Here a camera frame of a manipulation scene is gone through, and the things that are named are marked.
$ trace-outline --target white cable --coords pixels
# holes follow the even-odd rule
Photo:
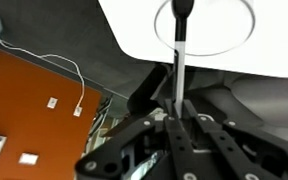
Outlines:
[[[110,102],[109,102],[109,104],[107,105],[107,107],[110,107],[110,106],[111,106],[112,101],[113,101],[113,99],[110,99]],[[99,131],[99,129],[101,129],[101,127],[103,126],[103,124],[104,124],[104,122],[105,122],[105,119],[106,119],[107,114],[108,114],[108,111],[103,115],[103,121],[101,122],[101,125],[98,127],[98,129],[93,133],[93,135],[96,134],[96,133]]]
[[[254,32],[254,29],[255,29],[255,24],[256,24],[256,16],[255,16],[255,12],[252,8],[252,6],[250,5],[250,3],[247,1],[247,0],[240,0],[244,5],[245,7],[247,8],[247,10],[249,11],[251,17],[252,17],[252,27],[247,35],[247,37],[239,44],[233,46],[233,47],[230,47],[226,50],[222,50],[220,52],[215,52],[215,53],[209,53],[209,54],[190,54],[190,53],[185,53],[185,55],[187,56],[195,56],[195,57],[206,57],[206,56],[216,56],[216,55],[219,55],[219,54],[223,54],[223,53],[226,53],[226,52],[229,52],[229,51],[232,51],[238,47],[240,47],[241,45],[243,45],[244,43],[246,43],[246,41],[252,36],[253,32]],[[165,42],[163,40],[163,38],[160,36],[160,34],[158,33],[157,31],[157,19],[158,17],[160,16],[161,14],[161,11],[165,8],[165,6],[169,3],[169,2],[172,2],[172,0],[166,0],[164,3],[162,3],[162,5],[158,8],[156,14],[155,14],[155,18],[154,18],[154,31],[155,31],[155,35],[157,36],[158,40],[163,43],[165,46],[167,46],[168,48],[172,49],[173,51],[175,51],[175,48],[173,48],[171,45],[167,44],[167,42]]]
[[[74,61],[72,61],[72,60],[70,60],[70,59],[67,59],[67,58],[65,58],[65,57],[63,57],[63,56],[56,55],[56,54],[36,55],[36,54],[34,54],[34,53],[30,52],[30,51],[27,51],[27,50],[25,50],[25,49],[18,48],[18,47],[11,47],[11,46],[9,46],[9,45],[6,45],[6,44],[10,44],[10,43],[2,40],[1,38],[0,38],[0,44],[1,44],[3,47],[7,48],[7,49],[16,50],[16,51],[22,51],[22,52],[24,52],[24,53],[27,53],[27,54],[30,54],[30,55],[32,55],[32,56],[35,56],[35,57],[37,57],[37,58],[39,58],[39,59],[42,59],[42,60],[44,60],[44,61],[50,61],[50,60],[47,60],[47,59],[46,59],[47,57],[56,57],[56,58],[59,58],[59,59],[62,59],[62,60],[65,60],[65,61],[68,61],[68,62],[74,64],[74,66],[75,66],[75,68],[76,68],[76,71],[77,71],[77,75],[79,76],[79,78],[80,78],[80,80],[81,80],[81,84],[82,84],[81,97],[80,97],[80,99],[79,99],[79,101],[78,101],[78,103],[77,103],[77,105],[76,105],[76,109],[80,107],[80,105],[81,105],[81,103],[82,103],[82,101],[83,101],[83,98],[84,98],[84,94],[85,94],[85,82],[84,82],[84,79],[83,79],[83,76],[82,76],[82,74],[81,74],[81,71],[80,71],[79,66],[78,66]]]

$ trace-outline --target black metal bracket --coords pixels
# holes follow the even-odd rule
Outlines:
[[[142,179],[288,180],[288,142],[231,120],[219,125],[188,100],[182,119],[139,119],[82,158],[77,179],[126,179],[156,152]]]

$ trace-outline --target screw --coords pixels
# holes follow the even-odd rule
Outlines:
[[[197,178],[193,173],[185,173],[184,180],[197,180]]]
[[[149,126],[149,125],[151,125],[151,123],[149,121],[144,121],[144,125]]]
[[[204,116],[200,117],[200,119],[201,119],[202,121],[206,121],[206,120],[207,120],[207,118],[204,117]]]
[[[87,163],[85,165],[85,169],[87,171],[93,171],[94,169],[96,169],[96,166],[97,166],[96,162],[95,161],[91,161],[91,162],[89,162],[89,163]]]
[[[235,126],[236,125],[236,123],[233,122],[233,121],[228,122],[228,124],[231,125],[231,126]]]
[[[260,180],[256,175],[248,173],[245,175],[246,180]]]

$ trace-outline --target wall outlet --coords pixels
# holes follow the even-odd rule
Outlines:
[[[80,117],[82,114],[82,110],[83,110],[82,107],[76,107],[73,115],[76,117]]]
[[[55,109],[58,99],[51,97],[47,103],[47,107],[50,109]]]

